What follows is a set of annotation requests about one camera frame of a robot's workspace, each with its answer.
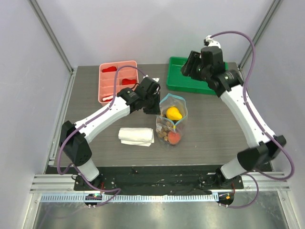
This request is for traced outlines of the yellow fake pear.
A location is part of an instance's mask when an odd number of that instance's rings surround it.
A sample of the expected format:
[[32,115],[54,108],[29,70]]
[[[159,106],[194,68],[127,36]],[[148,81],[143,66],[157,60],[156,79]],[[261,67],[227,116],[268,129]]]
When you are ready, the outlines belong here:
[[166,117],[172,121],[179,121],[183,118],[183,115],[177,107],[172,106],[166,110]]

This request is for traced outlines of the clear zip top bag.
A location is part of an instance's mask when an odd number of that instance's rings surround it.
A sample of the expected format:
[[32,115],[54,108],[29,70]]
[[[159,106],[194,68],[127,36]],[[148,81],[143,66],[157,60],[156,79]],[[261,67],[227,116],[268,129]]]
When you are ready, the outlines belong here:
[[[160,101],[159,105],[160,105],[161,114],[156,116],[156,120],[158,118],[160,118],[160,119],[166,119],[170,122],[173,122],[173,124],[175,126],[173,132],[179,133],[181,135],[181,139],[182,139],[185,134],[186,126],[187,126],[187,122],[188,122],[188,110],[186,107],[186,100],[180,96],[168,93]],[[181,120],[172,121],[166,117],[166,110],[172,106],[177,107],[179,109],[180,113],[183,115],[183,118]],[[157,138],[160,141],[162,148],[167,149],[167,150],[176,147],[181,142],[181,140],[180,140],[180,142],[177,143],[176,145],[171,145],[169,142],[165,142],[165,141],[161,140],[158,136],[157,136]]]

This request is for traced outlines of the brown fake nuts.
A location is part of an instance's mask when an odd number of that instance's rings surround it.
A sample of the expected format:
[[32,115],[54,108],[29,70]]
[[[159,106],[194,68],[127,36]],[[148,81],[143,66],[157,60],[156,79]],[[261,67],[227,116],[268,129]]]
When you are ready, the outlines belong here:
[[168,134],[174,130],[174,127],[175,126],[174,126],[173,122],[170,122],[166,119],[158,118],[156,120],[157,136],[165,142],[168,142]]

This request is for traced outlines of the red orange fake peach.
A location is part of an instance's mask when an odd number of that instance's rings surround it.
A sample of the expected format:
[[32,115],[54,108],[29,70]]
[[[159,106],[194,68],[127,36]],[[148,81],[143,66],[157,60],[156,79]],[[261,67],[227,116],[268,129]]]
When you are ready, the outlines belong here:
[[181,135],[176,132],[169,132],[168,133],[168,141],[171,145],[176,145],[181,140]]

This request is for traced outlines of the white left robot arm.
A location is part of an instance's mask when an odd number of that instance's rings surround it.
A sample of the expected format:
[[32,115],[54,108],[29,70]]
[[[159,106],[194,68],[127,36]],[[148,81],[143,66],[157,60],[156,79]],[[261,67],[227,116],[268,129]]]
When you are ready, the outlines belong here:
[[97,190],[102,183],[100,172],[92,160],[89,143],[104,129],[134,111],[160,114],[159,78],[145,76],[134,89],[121,89],[110,103],[76,123],[66,121],[61,127],[59,147],[86,178],[85,185]]

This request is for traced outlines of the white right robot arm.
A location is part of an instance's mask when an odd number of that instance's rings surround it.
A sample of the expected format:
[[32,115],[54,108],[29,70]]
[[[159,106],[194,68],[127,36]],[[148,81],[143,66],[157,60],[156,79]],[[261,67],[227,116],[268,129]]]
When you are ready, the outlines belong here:
[[234,178],[275,159],[279,146],[286,144],[283,135],[276,136],[258,114],[248,95],[243,95],[244,82],[238,71],[227,70],[223,52],[217,46],[191,51],[181,68],[182,75],[205,81],[208,87],[227,105],[246,138],[248,148],[216,171],[215,182],[227,188]]

